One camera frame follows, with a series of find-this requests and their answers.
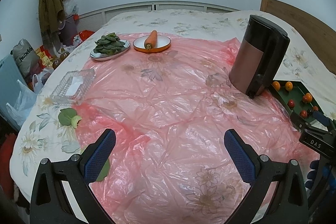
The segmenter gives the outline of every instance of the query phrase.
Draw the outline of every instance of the metal bolt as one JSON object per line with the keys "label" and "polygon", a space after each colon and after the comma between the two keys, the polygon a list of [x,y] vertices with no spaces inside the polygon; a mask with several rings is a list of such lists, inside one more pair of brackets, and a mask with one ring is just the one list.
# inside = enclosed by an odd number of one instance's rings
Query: metal bolt
{"label": "metal bolt", "polygon": [[42,160],[41,160],[41,164],[46,164],[48,162],[48,159],[47,158],[43,158]]}
{"label": "metal bolt", "polygon": [[291,164],[297,166],[298,162],[296,160],[291,160]]}
{"label": "metal bolt", "polygon": [[262,161],[264,161],[264,162],[266,162],[266,161],[269,160],[269,158],[268,158],[266,155],[261,155],[261,156],[260,156],[260,159],[261,159]]}
{"label": "metal bolt", "polygon": [[78,154],[74,154],[74,155],[72,155],[72,156],[71,156],[71,160],[72,160],[72,161],[77,161],[77,160],[79,160],[79,155],[78,155]]}

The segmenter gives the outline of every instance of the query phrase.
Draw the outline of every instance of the kettle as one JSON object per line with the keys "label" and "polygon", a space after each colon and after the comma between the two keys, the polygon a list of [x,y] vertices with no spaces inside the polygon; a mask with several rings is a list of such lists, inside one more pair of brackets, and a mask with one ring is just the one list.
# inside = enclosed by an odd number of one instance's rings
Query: kettle
{"label": "kettle", "polygon": [[270,20],[250,15],[243,41],[229,73],[232,85],[251,99],[272,83],[290,39]]}

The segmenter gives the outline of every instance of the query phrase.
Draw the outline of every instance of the brown coat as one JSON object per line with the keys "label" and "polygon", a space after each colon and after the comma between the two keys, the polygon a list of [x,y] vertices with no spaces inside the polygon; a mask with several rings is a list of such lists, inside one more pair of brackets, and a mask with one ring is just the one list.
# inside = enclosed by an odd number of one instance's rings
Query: brown coat
{"label": "brown coat", "polygon": [[58,31],[59,20],[65,19],[62,0],[39,0],[39,20],[41,32]]}

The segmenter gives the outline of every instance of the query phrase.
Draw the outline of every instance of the orange carrot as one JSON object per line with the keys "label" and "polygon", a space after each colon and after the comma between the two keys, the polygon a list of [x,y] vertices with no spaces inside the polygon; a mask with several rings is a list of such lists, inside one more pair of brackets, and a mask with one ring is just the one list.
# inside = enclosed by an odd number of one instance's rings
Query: orange carrot
{"label": "orange carrot", "polygon": [[152,31],[149,37],[145,40],[145,48],[150,50],[151,48],[156,47],[156,43],[158,41],[158,33],[156,30]]}

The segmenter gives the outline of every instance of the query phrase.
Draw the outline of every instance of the wooden headboard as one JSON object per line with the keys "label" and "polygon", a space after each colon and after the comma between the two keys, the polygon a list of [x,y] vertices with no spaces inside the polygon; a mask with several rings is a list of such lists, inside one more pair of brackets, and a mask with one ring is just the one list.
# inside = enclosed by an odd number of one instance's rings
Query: wooden headboard
{"label": "wooden headboard", "polygon": [[336,32],[316,17],[278,0],[261,0],[260,10],[293,26],[325,67],[336,75]]}

